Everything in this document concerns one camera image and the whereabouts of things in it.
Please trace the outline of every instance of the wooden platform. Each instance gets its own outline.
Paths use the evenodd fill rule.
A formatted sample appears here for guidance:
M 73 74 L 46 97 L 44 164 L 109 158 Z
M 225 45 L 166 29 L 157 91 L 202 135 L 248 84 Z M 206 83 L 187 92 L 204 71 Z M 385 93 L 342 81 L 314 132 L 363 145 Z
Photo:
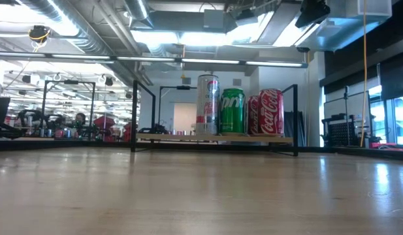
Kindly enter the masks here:
M 0 235 L 403 234 L 403 161 L 301 153 L 0 152 Z
M 142 134 L 137 133 L 137 138 L 154 140 L 209 140 L 209 141 L 240 141 L 240 142 L 273 142 L 292 143 L 292 138 L 268 137 L 268 136 L 209 136 L 209 135 L 177 135 L 177 134 Z

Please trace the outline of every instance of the ceiling duct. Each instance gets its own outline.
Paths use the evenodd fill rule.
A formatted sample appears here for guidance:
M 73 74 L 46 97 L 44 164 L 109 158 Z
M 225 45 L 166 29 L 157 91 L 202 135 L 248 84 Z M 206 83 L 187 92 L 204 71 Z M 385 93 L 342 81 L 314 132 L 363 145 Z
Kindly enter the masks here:
M 101 37 L 68 1 L 17 0 L 17 2 L 29 7 L 38 14 L 47 16 L 50 20 L 56 23 L 56 25 L 60 25 L 63 28 L 76 29 L 77 33 L 75 32 L 75 36 L 87 39 L 69 39 L 69 42 L 81 49 L 85 54 L 113 54 L 113 51 L 105 44 Z M 136 74 L 131 72 L 118 61 L 114 62 L 113 64 L 106 64 L 104 66 L 113 70 L 113 72 L 119 76 L 119 79 L 127 86 L 132 85 L 132 81 L 128 79 L 130 74 L 132 74 L 133 79 L 138 79 Z
M 153 23 L 149 18 L 149 6 L 145 0 L 124 0 L 124 3 L 132 19 L 153 28 Z

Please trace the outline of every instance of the sprite can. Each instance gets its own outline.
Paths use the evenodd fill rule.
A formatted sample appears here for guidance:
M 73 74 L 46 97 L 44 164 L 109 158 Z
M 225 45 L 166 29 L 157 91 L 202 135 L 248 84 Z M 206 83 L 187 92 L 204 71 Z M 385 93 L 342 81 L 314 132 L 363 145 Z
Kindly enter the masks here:
M 220 132 L 223 135 L 245 133 L 245 94 L 242 89 L 225 89 L 221 95 Z

